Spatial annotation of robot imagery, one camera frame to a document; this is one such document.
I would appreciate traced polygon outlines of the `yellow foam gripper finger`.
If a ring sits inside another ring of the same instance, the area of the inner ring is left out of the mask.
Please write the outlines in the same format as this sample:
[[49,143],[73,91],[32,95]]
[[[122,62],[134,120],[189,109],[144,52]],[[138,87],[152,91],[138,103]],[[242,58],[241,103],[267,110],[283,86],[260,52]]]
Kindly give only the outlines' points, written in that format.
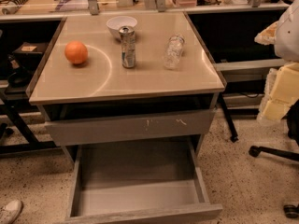
[[276,29],[278,23],[275,21],[265,29],[263,29],[260,33],[258,33],[254,41],[261,45],[274,45],[276,38]]
[[259,122],[279,122],[299,100],[299,63],[271,68],[259,106]]

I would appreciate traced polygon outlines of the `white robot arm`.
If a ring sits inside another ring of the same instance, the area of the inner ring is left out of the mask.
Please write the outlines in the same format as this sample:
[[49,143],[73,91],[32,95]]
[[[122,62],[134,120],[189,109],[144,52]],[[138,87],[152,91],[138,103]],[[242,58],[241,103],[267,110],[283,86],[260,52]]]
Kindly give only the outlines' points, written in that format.
[[279,69],[271,68],[266,77],[257,120],[270,124],[281,120],[299,100],[299,0],[294,0],[254,41],[273,45],[275,54],[286,62]]

